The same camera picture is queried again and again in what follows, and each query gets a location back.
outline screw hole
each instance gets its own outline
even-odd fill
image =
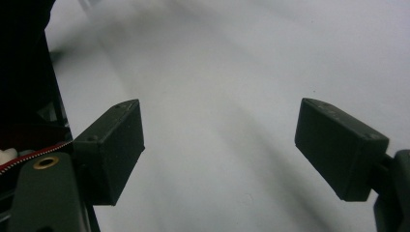
[[[33,167],[34,169],[46,169],[49,168],[50,166],[54,166],[57,162],[58,162],[58,158],[57,157],[47,157],[47,158],[43,158],[38,160],[36,163],[34,163]]]

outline white table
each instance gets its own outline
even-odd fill
[[[146,151],[102,231],[375,231],[376,194],[339,201],[293,138],[308,97],[410,147],[408,1],[67,0],[46,32],[74,136],[141,102]]]

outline white surface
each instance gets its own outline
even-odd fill
[[[303,97],[409,148],[408,1],[57,1],[47,28],[75,136],[140,99],[146,151],[102,231],[375,231],[293,137]]]
[[[18,153],[14,148],[10,148],[5,151],[0,150],[0,165],[17,158],[17,155]]]

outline white floor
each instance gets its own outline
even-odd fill
[[[47,37],[75,136],[141,101],[103,232],[375,231],[376,194],[339,201],[293,138],[308,97],[410,148],[408,1],[58,0]]]

